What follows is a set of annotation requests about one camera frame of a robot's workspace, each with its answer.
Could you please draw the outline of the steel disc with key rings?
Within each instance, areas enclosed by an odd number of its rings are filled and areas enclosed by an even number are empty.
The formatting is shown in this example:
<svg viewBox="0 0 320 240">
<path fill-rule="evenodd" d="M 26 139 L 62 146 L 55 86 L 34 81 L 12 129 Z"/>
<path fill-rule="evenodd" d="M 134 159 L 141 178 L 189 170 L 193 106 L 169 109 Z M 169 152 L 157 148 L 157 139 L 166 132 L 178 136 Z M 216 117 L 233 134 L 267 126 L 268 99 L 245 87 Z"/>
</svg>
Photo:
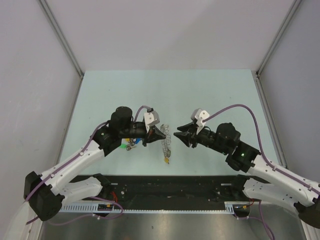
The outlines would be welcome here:
<svg viewBox="0 0 320 240">
<path fill-rule="evenodd" d="M 162 124 L 160 126 L 160 131 L 165 135 L 165 139 L 161 141 L 162 152 L 165 158 L 171 157 L 171 134 L 170 127 L 168 124 Z"/>
</svg>

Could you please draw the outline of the blue tag key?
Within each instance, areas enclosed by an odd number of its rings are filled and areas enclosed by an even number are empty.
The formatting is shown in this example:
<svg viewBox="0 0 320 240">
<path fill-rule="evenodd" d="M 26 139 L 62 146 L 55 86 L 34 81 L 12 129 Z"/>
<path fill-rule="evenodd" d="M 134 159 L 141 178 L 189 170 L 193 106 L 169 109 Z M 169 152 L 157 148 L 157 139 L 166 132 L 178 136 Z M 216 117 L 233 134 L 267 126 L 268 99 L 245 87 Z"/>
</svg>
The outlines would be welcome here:
<svg viewBox="0 0 320 240">
<path fill-rule="evenodd" d="M 141 140 L 142 140 L 141 138 L 131 138 L 131 139 L 129 140 L 129 143 L 130 143 L 131 145 L 136 145 L 136 144 L 138 144 Z"/>
</svg>

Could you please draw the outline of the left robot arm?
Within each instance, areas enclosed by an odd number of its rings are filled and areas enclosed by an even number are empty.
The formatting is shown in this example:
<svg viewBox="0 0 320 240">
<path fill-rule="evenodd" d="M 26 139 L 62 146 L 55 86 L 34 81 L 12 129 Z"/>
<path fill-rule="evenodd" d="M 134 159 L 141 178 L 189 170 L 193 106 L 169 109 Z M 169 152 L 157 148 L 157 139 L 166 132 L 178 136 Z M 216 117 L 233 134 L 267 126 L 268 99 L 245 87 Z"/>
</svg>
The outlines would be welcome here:
<svg viewBox="0 0 320 240">
<path fill-rule="evenodd" d="M 25 177 L 23 197 L 36 219 L 48 221 L 65 205 L 86 198 L 105 200 L 110 196 L 111 182 L 100 173 L 82 181 L 71 181 L 119 148 L 123 139 L 141 139 L 143 146 L 164 140 L 166 136 L 157 128 L 159 114 L 151 107 L 145 109 L 143 120 L 138 121 L 129 107 L 118 107 L 108 121 L 94 129 L 77 152 L 40 174 L 32 171 Z"/>
</svg>

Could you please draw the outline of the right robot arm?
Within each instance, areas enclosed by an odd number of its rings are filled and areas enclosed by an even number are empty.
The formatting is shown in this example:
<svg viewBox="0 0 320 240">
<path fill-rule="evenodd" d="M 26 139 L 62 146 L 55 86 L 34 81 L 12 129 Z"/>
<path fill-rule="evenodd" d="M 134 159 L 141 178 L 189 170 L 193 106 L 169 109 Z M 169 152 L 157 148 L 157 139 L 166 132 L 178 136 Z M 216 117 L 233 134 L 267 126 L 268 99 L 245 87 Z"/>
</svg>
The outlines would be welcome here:
<svg viewBox="0 0 320 240">
<path fill-rule="evenodd" d="M 230 188 L 231 196 L 259 199 L 285 208 L 306 224 L 320 227 L 320 184 L 265 159 L 262 152 L 240 140 L 241 134 L 231 123 L 221 123 L 216 131 L 199 130 L 191 122 L 180 126 L 174 136 L 187 147 L 203 145 L 226 156 L 226 163 L 239 175 Z"/>
</svg>

